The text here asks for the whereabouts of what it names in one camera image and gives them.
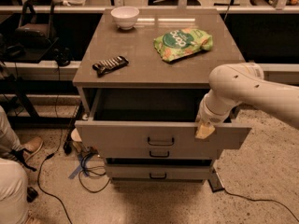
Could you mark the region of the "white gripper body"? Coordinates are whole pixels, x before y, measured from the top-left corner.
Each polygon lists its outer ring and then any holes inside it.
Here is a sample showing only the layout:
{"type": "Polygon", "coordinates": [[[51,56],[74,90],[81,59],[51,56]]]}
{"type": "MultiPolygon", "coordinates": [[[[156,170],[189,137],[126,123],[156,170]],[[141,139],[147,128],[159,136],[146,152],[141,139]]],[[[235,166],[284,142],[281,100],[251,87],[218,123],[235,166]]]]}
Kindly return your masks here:
{"type": "Polygon", "coordinates": [[[201,100],[195,121],[202,121],[211,125],[223,123],[231,110],[240,105],[239,101],[219,96],[210,90],[201,100]]]}

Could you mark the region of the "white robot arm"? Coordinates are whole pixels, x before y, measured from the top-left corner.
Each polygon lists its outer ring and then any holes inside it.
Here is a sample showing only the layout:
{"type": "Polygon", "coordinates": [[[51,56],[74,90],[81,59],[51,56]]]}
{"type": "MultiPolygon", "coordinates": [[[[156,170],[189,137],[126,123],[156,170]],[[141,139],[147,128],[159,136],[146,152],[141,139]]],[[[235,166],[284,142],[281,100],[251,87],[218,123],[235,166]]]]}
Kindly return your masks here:
{"type": "Polygon", "coordinates": [[[257,63],[223,64],[208,78],[209,92],[199,105],[195,137],[206,139],[223,123],[231,110],[244,103],[299,128],[299,88],[266,81],[257,63]]]}

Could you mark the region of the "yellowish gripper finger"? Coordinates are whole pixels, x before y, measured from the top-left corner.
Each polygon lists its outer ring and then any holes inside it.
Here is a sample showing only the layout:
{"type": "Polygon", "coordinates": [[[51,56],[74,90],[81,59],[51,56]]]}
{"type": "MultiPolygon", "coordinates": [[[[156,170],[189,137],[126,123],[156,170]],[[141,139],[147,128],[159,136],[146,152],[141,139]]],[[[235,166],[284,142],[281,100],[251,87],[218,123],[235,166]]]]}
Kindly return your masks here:
{"type": "Polygon", "coordinates": [[[197,139],[206,139],[210,135],[212,135],[215,131],[215,127],[208,122],[203,122],[200,120],[198,122],[197,130],[195,133],[195,137],[197,139]]]}

